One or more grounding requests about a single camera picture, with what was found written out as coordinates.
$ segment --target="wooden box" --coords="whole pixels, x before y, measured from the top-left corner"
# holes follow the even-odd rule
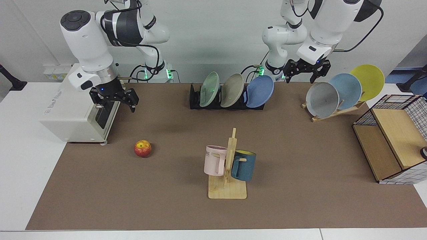
[[[353,124],[381,184],[415,184],[427,179],[427,102],[422,96],[386,95]]]

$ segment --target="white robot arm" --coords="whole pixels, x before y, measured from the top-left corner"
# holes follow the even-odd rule
[[[82,10],[71,11],[62,17],[61,30],[80,63],[80,67],[68,75],[70,83],[79,91],[91,88],[89,94],[95,104],[120,101],[134,112],[139,98],[133,88],[122,88],[113,57],[108,52],[94,14]]]
[[[310,14],[315,24],[309,34],[301,18],[308,10],[306,0],[283,0],[281,16],[287,21],[286,25],[269,26],[263,32],[263,41],[269,47],[269,57],[264,67],[266,73],[276,81],[286,78],[289,82],[292,76],[299,73],[313,73],[310,79],[313,83],[318,77],[325,76],[330,68],[326,58],[355,21],[365,0],[314,1]],[[287,61],[284,46],[301,43],[296,52],[300,59]]]
[[[108,36],[113,46],[136,47],[141,51],[146,66],[147,79],[168,80],[167,63],[160,50],[151,44],[169,40],[166,26],[157,22],[148,0],[107,0],[122,3],[123,10],[97,12],[96,21]]]
[[[126,9],[89,13],[75,10],[61,19],[61,30],[80,67],[68,75],[71,84],[79,91],[91,88],[95,104],[120,101],[129,105],[132,112],[139,98],[131,88],[124,90],[117,78],[116,64],[108,52],[107,42],[113,46],[137,47],[143,54],[146,81],[153,77],[169,78],[166,63],[160,51],[150,44],[169,40],[169,30],[157,23],[148,0],[114,0],[125,4]]]

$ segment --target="wooden stand base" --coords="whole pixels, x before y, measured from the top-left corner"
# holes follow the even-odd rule
[[[246,182],[230,178],[224,182],[224,176],[209,176],[210,199],[246,199]]]
[[[223,176],[209,175],[208,196],[210,199],[246,199],[246,182],[231,176],[234,152],[236,151],[236,129],[233,128],[232,137],[228,139],[228,151],[225,158],[225,173]]]
[[[311,121],[313,123],[315,123],[315,122],[319,122],[319,121],[322,121],[322,120],[325,120],[325,119],[328,119],[328,118],[331,118],[331,117],[336,117],[336,116],[339,116],[339,115],[342,115],[342,114],[346,114],[346,113],[349,113],[349,112],[352,112],[352,111],[356,111],[356,110],[359,110],[365,103],[366,102],[358,102],[356,105],[354,105],[353,107],[351,107],[349,109],[346,109],[346,110],[336,110],[329,117],[319,118],[319,117],[315,116],[315,117],[311,118]],[[303,103],[303,104],[301,104],[301,107],[302,108],[307,108],[307,104]]]

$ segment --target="pink mug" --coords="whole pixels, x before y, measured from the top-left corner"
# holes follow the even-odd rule
[[[224,175],[225,156],[227,148],[222,146],[206,146],[205,170],[204,172],[212,176]]]

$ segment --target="power strip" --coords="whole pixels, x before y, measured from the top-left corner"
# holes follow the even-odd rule
[[[62,81],[65,79],[71,66],[60,65],[60,66],[44,66],[45,70],[43,72],[47,80]]]

